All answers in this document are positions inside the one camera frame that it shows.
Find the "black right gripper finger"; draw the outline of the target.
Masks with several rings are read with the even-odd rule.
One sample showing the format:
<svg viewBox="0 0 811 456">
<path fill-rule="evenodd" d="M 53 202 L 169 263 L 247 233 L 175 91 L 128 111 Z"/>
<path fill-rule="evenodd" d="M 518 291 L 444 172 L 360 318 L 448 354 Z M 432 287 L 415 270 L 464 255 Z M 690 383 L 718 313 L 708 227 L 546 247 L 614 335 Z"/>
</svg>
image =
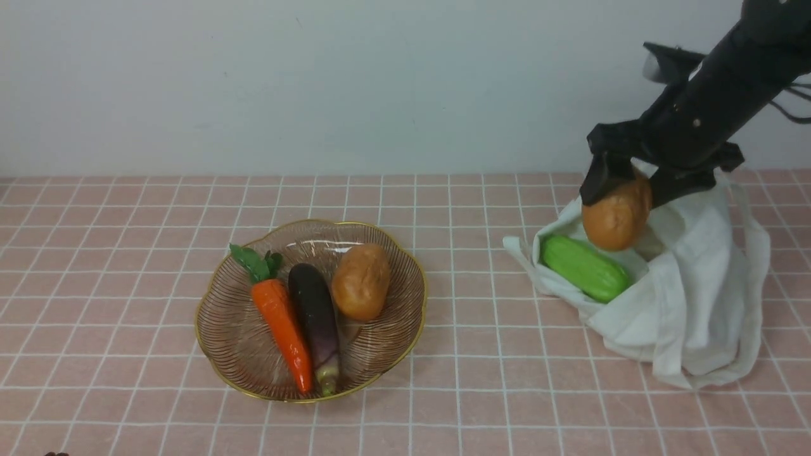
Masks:
<svg viewBox="0 0 811 456">
<path fill-rule="evenodd" d="M 628 156 L 614 152 L 596 153 L 580 185 L 580 202 L 584 206 L 595 205 L 621 185 L 635 179 L 634 166 Z"/>
</svg>

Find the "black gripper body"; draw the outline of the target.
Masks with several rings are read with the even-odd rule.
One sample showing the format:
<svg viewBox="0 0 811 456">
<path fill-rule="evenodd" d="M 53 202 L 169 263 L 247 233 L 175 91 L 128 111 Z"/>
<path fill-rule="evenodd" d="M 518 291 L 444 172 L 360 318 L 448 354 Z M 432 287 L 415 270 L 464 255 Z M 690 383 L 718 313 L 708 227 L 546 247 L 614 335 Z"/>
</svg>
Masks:
<svg viewBox="0 0 811 456">
<path fill-rule="evenodd" d="M 744 163 L 739 145 L 729 142 L 740 126 L 722 93 L 681 82 L 666 86 L 639 118 L 599 123 L 586 139 L 594 156 L 638 158 L 671 173 L 732 172 Z"/>
</svg>

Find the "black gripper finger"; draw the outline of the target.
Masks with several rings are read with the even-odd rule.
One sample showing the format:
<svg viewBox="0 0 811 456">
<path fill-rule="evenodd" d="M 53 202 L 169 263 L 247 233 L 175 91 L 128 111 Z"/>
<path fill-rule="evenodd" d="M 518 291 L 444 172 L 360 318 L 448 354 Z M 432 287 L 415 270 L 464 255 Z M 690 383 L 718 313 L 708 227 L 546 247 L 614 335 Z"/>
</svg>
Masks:
<svg viewBox="0 0 811 456">
<path fill-rule="evenodd" d="M 712 168 L 686 174 L 676 174 L 658 168 L 649 177 L 651 187 L 651 208 L 657 208 L 674 200 L 712 190 L 716 185 L 715 171 Z"/>
</svg>

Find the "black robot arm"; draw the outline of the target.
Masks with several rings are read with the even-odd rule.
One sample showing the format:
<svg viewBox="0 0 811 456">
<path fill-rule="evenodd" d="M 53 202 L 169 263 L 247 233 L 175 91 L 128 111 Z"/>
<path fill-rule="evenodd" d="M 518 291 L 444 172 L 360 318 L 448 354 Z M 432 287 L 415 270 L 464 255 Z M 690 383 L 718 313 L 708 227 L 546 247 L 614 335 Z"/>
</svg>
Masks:
<svg viewBox="0 0 811 456">
<path fill-rule="evenodd" d="M 582 204 L 634 180 L 632 159 L 656 167 L 649 180 L 655 208 L 713 189 L 716 170 L 744 163 L 731 137 L 808 75 L 809 25 L 808 1 L 744 1 L 738 22 L 709 54 L 646 42 L 646 78 L 665 89 L 640 118 L 591 130 Z"/>
</svg>

